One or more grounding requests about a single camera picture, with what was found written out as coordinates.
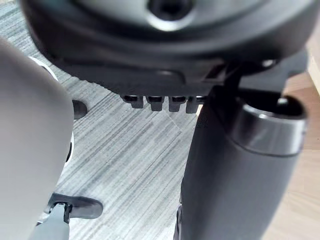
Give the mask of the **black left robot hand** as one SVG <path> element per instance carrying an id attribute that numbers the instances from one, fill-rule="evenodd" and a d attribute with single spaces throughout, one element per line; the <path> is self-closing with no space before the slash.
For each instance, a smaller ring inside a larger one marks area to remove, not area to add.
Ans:
<path id="1" fill-rule="evenodd" d="M 201 107 L 176 240 L 259 240 L 296 167 L 308 112 L 284 95 L 308 65 L 317 0 L 22 0 L 37 49 L 134 109 Z"/>

